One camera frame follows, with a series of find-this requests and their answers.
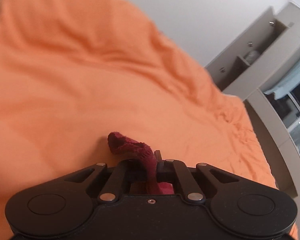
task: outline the red cloth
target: red cloth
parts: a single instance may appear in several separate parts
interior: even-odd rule
[[[167,182],[157,182],[157,160],[149,145],[135,141],[123,136],[118,132],[111,132],[108,135],[108,145],[113,154],[126,152],[136,154],[147,172],[147,192],[152,195],[173,194],[173,187]]]

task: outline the orange bedsheet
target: orange bedsheet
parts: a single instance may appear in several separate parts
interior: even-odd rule
[[[119,131],[275,187],[243,103],[124,0],[0,0],[0,239],[14,193],[120,156]]]

